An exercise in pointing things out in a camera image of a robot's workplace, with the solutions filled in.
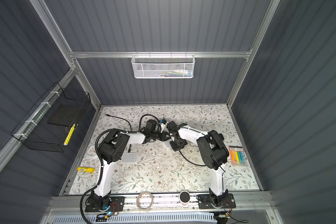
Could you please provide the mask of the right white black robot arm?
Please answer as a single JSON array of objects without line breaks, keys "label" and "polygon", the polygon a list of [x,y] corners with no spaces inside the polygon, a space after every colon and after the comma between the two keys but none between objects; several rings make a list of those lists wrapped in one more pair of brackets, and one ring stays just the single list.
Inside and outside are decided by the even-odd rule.
[{"label": "right white black robot arm", "polygon": [[225,186],[225,164],[228,162],[229,150],[224,144],[224,137],[215,130],[203,132],[183,123],[168,123],[167,129],[172,141],[170,145],[174,151],[182,150],[188,142],[198,146],[203,163],[210,171],[211,186],[209,188],[210,202],[220,208],[228,198],[228,189]]}]

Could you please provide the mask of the clear tape roll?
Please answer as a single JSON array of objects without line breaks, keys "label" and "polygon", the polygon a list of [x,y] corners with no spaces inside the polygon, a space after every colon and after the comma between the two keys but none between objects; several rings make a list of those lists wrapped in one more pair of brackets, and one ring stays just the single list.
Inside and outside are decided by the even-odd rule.
[{"label": "clear tape roll", "polygon": [[140,211],[149,211],[154,204],[154,196],[148,192],[142,192],[136,198],[136,206]]}]

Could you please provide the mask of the small yellow block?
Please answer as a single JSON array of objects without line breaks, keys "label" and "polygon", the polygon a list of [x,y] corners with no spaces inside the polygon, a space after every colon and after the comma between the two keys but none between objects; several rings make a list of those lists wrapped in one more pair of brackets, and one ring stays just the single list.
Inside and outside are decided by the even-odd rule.
[{"label": "small yellow block", "polygon": [[79,172],[88,172],[88,173],[93,173],[95,172],[95,168],[89,168],[89,167],[78,167],[77,171]]}]

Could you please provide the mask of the white network switch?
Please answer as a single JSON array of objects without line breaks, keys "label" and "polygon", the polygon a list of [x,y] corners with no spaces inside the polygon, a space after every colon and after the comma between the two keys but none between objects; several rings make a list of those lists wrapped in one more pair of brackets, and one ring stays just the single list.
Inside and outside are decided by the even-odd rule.
[{"label": "white network switch", "polygon": [[165,147],[166,147],[167,149],[171,148],[171,144],[170,144],[171,141],[172,141],[172,140],[167,140],[167,141],[164,142],[164,145],[165,145]]},{"label": "white network switch", "polygon": [[138,163],[138,153],[123,153],[121,158],[122,164],[136,164]]}]

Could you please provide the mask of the yellow green marker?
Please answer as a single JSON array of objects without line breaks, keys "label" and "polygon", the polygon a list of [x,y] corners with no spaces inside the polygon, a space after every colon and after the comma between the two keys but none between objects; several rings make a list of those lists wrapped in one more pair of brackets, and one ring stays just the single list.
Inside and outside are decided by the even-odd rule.
[{"label": "yellow green marker", "polygon": [[64,146],[67,146],[69,144],[69,142],[71,140],[71,137],[73,135],[73,132],[75,131],[76,126],[77,126],[76,124],[73,124],[72,127],[70,128],[70,130],[69,130],[69,132],[68,132],[68,134],[67,134],[67,136],[64,140],[64,143],[63,143]]}]

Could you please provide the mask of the black foam pad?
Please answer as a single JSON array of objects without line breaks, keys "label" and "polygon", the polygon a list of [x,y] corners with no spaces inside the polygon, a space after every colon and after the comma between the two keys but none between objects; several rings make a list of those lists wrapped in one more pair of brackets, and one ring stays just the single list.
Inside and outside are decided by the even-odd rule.
[{"label": "black foam pad", "polygon": [[50,125],[71,127],[80,121],[84,113],[84,109],[79,106],[60,105],[47,123]]}]

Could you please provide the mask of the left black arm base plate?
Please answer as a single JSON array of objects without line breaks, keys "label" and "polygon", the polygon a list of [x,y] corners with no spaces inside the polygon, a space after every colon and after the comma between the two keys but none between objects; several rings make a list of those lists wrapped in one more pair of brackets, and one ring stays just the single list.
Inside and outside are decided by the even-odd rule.
[{"label": "left black arm base plate", "polygon": [[89,196],[85,203],[85,212],[114,212],[123,211],[125,197]]}]

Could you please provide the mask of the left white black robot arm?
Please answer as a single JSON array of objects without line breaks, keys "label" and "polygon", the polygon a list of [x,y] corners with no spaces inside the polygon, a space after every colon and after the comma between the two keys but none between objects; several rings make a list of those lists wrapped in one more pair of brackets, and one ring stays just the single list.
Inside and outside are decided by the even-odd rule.
[{"label": "left white black robot arm", "polygon": [[110,196],[116,162],[122,159],[126,147],[132,144],[169,140],[169,133],[164,131],[166,125],[165,118],[158,119],[154,115],[145,114],[140,118],[137,131],[112,128],[99,134],[94,143],[95,153],[100,162],[99,176],[96,185],[83,194],[90,194],[88,202],[91,206],[98,211],[115,208]]}]

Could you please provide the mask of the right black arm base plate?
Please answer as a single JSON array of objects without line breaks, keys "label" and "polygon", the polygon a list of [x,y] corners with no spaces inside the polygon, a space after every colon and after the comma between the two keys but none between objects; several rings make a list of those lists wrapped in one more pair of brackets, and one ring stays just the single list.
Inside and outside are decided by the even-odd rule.
[{"label": "right black arm base plate", "polygon": [[236,203],[233,194],[223,194],[215,196],[214,194],[199,194],[196,196],[199,209],[235,209]]}]

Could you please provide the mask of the aluminium front rail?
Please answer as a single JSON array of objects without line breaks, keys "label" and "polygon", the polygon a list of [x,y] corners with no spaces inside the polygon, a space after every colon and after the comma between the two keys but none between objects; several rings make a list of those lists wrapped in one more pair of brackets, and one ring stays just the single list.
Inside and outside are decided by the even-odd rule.
[{"label": "aluminium front rail", "polygon": [[[183,206],[179,201],[179,193],[152,193],[154,204],[147,212],[168,212],[168,211],[199,211],[196,195],[191,193],[188,205]],[[275,203],[268,191],[233,191],[236,208],[235,211],[243,210],[269,210],[275,209]],[[136,206],[136,194],[113,194],[111,197],[125,197],[123,213],[141,212]],[[48,214],[80,214],[79,203],[81,196],[59,196],[52,197],[45,211]]]}]

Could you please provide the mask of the pack of coloured markers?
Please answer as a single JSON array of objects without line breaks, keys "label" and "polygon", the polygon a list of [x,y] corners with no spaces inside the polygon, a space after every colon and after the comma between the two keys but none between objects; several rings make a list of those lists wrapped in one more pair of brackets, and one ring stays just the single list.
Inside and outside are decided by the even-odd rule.
[{"label": "pack of coloured markers", "polygon": [[229,154],[233,166],[246,166],[243,147],[229,146]]}]

